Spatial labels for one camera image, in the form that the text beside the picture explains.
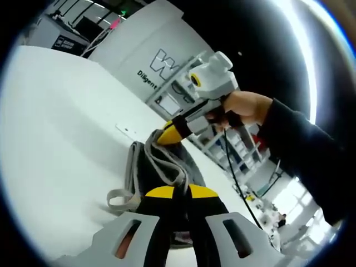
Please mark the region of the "person's right hand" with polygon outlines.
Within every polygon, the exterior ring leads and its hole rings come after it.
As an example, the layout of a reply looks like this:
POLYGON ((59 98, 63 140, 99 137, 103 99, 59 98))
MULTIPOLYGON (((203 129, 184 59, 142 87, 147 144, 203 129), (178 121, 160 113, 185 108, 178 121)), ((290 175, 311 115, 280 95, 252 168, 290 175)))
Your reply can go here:
POLYGON ((243 124, 258 124, 262 126, 273 99, 244 91, 234 91, 223 101, 222 107, 227 113, 234 112, 240 116, 243 124))

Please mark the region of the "person's left hand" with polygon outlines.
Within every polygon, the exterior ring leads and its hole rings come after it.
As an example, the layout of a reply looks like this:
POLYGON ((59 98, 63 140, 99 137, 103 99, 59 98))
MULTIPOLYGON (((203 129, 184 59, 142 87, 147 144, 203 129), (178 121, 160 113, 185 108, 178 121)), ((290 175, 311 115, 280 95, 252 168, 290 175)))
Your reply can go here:
POLYGON ((119 247, 117 248, 115 252, 115 257, 119 259, 123 259, 125 257, 131 240, 132 240, 132 234, 127 233, 125 237, 122 239, 119 247))

